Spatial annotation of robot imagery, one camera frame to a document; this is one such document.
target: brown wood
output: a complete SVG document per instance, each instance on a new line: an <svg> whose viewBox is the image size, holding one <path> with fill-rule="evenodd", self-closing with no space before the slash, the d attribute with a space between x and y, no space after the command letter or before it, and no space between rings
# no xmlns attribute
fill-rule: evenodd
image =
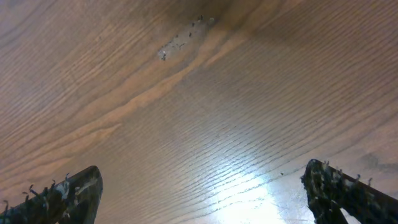
<svg viewBox="0 0 398 224"><path fill-rule="evenodd" d="M313 158L398 197L396 0L0 3L11 205L96 165L96 223L312 223Z"/></svg>

